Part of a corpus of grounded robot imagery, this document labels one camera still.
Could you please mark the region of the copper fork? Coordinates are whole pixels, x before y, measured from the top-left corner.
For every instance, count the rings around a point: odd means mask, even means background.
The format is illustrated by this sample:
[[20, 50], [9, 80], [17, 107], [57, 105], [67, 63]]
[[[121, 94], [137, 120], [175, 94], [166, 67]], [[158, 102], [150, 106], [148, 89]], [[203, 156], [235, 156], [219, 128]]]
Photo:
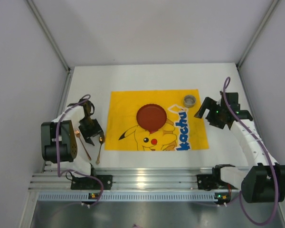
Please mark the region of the copper fork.
[[92, 160], [92, 159], [91, 159], [91, 156], [89, 155], [89, 153], [88, 153], [88, 151], [87, 151], [86, 147], [84, 146], [83, 141], [82, 141], [82, 139], [81, 139], [80, 131], [79, 131], [79, 130], [75, 130], [74, 133], [75, 133], [75, 136], [76, 136], [76, 137], [79, 139], [79, 141], [81, 142], [82, 147], [83, 147], [83, 149], [84, 149], [84, 151], [85, 151], [85, 154], [86, 154], [88, 160], [91, 161], [91, 160]]

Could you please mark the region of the gold spoon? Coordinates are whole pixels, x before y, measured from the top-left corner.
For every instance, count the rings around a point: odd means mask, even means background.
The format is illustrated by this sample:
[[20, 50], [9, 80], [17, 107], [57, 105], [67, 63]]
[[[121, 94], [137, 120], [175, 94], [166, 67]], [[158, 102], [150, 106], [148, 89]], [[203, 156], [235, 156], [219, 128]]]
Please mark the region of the gold spoon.
[[99, 137], [100, 147], [99, 147], [97, 159], [95, 161], [96, 165], [99, 165], [99, 163], [100, 163], [101, 149], [102, 149], [102, 146], [103, 146], [104, 142], [105, 142], [105, 137], [104, 136], [100, 136]]

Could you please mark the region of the small metal cup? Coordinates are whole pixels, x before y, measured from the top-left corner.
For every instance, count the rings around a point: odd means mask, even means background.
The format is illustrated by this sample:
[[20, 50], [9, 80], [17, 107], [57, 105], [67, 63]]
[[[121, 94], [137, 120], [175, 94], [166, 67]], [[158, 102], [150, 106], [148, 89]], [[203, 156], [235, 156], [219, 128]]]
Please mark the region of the small metal cup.
[[186, 108], [192, 108], [196, 103], [196, 97], [193, 95], [186, 95], [183, 99], [183, 104]]

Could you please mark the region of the yellow pikachu placemat cloth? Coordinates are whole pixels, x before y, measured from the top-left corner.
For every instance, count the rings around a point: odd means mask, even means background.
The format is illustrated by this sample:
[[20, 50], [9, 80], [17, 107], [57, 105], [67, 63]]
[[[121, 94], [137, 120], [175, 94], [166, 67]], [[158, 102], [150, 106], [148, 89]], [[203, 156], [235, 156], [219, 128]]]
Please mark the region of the yellow pikachu placemat cloth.
[[[186, 95], [196, 97], [192, 108], [186, 108]], [[136, 121], [137, 111], [146, 104], [157, 104], [167, 114], [165, 125], [150, 133]], [[115, 91], [111, 93], [106, 129], [108, 151], [188, 151], [208, 149], [205, 124], [194, 115], [200, 108], [197, 89]]]

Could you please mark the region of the red plastic plate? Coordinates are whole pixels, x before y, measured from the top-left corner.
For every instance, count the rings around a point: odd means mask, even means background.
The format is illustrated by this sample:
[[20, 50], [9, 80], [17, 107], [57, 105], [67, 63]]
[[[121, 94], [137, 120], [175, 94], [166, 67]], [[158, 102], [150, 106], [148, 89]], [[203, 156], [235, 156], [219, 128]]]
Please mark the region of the red plastic plate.
[[141, 128], [153, 133], [165, 125], [167, 114], [158, 104], [146, 104], [137, 111], [136, 121]]

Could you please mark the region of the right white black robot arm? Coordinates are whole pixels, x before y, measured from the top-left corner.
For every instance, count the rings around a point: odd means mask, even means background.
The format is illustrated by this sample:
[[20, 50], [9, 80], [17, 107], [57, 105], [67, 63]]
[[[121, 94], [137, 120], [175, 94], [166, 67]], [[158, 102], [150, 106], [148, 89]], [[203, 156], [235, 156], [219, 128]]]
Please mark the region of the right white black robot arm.
[[206, 120], [211, 126], [220, 129], [227, 126], [233, 133], [249, 166], [245, 172], [231, 164], [216, 165], [212, 168], [212, 182], [241, 190], [247, 203], [284, 201], [285, 165], [264, 151], [252, 115], [240, 108], [238, 93], [221, 94], [220, 101], [206, 97], [194, 116], [202, 118], [206, 110], [209, 110]]

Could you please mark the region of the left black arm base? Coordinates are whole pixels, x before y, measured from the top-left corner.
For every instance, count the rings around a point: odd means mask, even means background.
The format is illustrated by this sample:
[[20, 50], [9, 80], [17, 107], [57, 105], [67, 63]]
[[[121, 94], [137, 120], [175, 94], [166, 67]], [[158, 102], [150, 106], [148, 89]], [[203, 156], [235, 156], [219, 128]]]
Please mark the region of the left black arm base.
[[[97, 175], [103, 184], [103, 190], [110, 190], [113, 183], [113, 175]], [[71, 190], [101, 190], [99, 181], [89, 177], [72, 177]]]

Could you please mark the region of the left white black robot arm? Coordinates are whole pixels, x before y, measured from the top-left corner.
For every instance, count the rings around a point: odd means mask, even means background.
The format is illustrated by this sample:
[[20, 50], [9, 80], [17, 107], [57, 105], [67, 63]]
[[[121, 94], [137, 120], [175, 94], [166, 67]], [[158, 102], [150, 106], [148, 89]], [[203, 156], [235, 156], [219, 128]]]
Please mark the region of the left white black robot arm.
[[92, 139], [99, 137], [100, 144], [105, 141], [102, 127], [91, 118], [95, 106], [89, 99], [81, 98], [71, 103], [66, 110], [51, 122], [41, 124], [42, 158], [57, 166], [57, 175], [66, 172], [79, 176], [94, 176], [94, 167], [79, 155], [77, 142], [84, 141], [94, 145]]

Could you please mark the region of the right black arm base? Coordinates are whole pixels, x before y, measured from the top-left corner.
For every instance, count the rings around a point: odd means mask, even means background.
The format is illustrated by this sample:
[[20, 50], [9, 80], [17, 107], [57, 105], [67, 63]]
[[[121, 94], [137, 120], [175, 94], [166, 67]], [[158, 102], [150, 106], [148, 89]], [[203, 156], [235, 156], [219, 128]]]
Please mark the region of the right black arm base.
[[223, 181], [219, 181], [215, 178], [212, 174], [198, 174], [197, 178], [197, 185], [199, 190], [235, 190], [236, 188]]

